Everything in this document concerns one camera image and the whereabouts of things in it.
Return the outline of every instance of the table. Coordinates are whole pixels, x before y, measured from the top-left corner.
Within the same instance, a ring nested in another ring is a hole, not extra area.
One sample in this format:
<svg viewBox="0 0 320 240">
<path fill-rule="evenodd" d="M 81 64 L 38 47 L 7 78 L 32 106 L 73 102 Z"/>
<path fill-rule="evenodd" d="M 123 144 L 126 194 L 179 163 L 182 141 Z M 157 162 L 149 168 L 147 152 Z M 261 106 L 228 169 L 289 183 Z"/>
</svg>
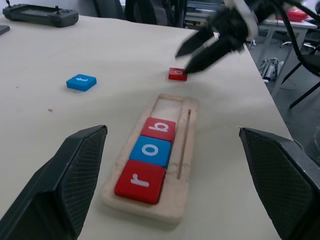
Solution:
<svg viewBox="0 0 320 240">
<path fill-rule="evenodd" d="M 316 29 L 318 26 L 302 21 L 302 22 L 290 22 L 292 29 L 294 33 L 296 34 L 296 42 L 299 47 L 302 46 L 304 43 L 304 40 L 306 38 L 307 31 L 309 29 Z M 261 62 L 264 60 L 265 53 L 270 45 L 272 36 L 274 35 L 275 31 L 282 31 L 287 32 L 287 28 L 282 20 L 276 20 L 276 19 L 266 19 L 260 26 L 260 29 L 268 29 L 268 33 L 266 36 L 266 39 L 263 44 L 262 51 L 259 55 L 257 64 L 261 64 Z M 299 60 L 297 58 L 297 55 L 293 49 L 293 47 L 290 48 L 283 66 L 280 70 L 279 75 L 277 76 L 275 80 L 274 88 L 272 89 L 271 96 L 274 98 L 276 97 L 280 86 L 285 78 L 285 76 L 299 63 Z"/>
<path fill-rule="evenodd" d="M 79 240 L 279 240 L 255 190 L 239 127 L 290 137 L 248 50 L 187 82 L 168 81 L 192 30 L 81 16 L 66 28 L 11 22 L 0 36 L 0 217 L 64 139 L 106 124 L 99 178 Z M 87 92 L 66 88 L 97 77 Z M 105 206 L 101 191 L 131 130 L 157 95 L 199 101 L 187 211 L 179 225 Z"/>
</svg>

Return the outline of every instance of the gray floor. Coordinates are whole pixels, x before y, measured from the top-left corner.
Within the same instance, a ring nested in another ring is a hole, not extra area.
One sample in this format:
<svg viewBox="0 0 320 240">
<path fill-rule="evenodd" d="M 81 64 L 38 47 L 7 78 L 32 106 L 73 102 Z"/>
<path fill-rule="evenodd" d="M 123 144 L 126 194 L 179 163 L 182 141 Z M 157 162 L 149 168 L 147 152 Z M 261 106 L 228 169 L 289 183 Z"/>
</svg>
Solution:
<svg viewBox="0 0 320 240">
<path fill-rule="evenodd" d="M 249 49 L 253 60 L 257 63 L 263 38 L 257 39 L 256 47 Z M 289 47 L 280 48 L 281 42 L 273 39 L 265 58 L 278 58 L 284 61 Z M 275 104 L 288 127 L 292 137 L 304 148 L 306 154 L 320 164 L 320 87 L 295 106 L 288 107 L 303 95 L 320 79 L 301 66 L 282 86 L 275 99 Z M 274 82 L 267 87 L 272 90 Z"/>
</svg>

